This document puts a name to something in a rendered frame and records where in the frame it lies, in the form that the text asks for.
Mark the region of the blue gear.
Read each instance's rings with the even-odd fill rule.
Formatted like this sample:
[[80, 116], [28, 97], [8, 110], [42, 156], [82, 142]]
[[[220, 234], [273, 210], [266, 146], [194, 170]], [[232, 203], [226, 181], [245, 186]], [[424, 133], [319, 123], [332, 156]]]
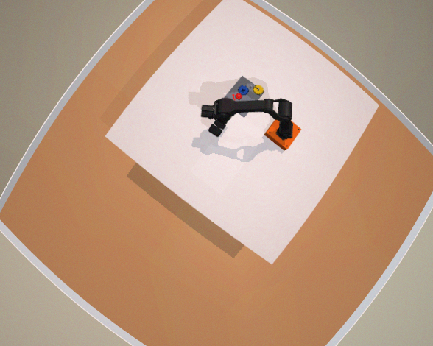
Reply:
[[248, 94], [248, 88], [246, 87], [246, 86], [241, 86], [239, 89], [239, 93], [241, 94], [241, 95], [246, 95], [246, 94]]

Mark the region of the yellow gear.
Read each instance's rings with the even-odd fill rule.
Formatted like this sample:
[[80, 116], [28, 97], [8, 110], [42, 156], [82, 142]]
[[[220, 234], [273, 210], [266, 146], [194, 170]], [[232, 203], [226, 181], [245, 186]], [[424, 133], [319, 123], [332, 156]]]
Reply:
[[[259, 89], [260, 88], [260, 89]], [[259, 89], [259, 90], [258, 90]], [[253, 91], [255, 91], [254, 93], [256, 93], [256, 95], [258, 94], [258, 95], [260, 95], [261, 93], [263, 93], [263, 88], [261, 87], [261, 86], [259, 86], [259, 85], [257, 85], [257, 86], [254, 86], [254, 88], [253, 88]]]

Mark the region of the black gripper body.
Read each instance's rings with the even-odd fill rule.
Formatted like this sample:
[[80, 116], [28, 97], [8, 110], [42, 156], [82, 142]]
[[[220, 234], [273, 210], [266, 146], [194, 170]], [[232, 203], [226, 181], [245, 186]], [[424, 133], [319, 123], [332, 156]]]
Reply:
[[[215, 136], [219, 137], [219, 135], [222, 133], [222, 128], [228, 123], [230, 117], [227, 120], [221, 120], [221, 119], [217, 119], [218, 121], [216, 122], [216, 126], [214, 124], [212, 124], [208, 131], [211, 134], [214, 134]], [[221, 129], [220, 129], [221, 128]]]

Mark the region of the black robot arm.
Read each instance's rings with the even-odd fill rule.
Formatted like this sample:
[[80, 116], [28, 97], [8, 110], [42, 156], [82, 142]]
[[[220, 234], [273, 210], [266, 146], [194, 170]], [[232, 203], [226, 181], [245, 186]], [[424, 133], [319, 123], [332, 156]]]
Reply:
[[[278, 113], [273, 110], [273, 102], [279, 102]], [[253, 101], [234, 101], [230, 98], [221, 98], [214, 101], [214, 105], [203, 105], [200, 118], [208, 117], [227, 120], [236, 113], [265, 112], [271, 115], [275, 120], [280, 121], [276, 135], [282, 140], [293, 138], [292, 130], [292, 103], [285, 99], [265, 99]]]

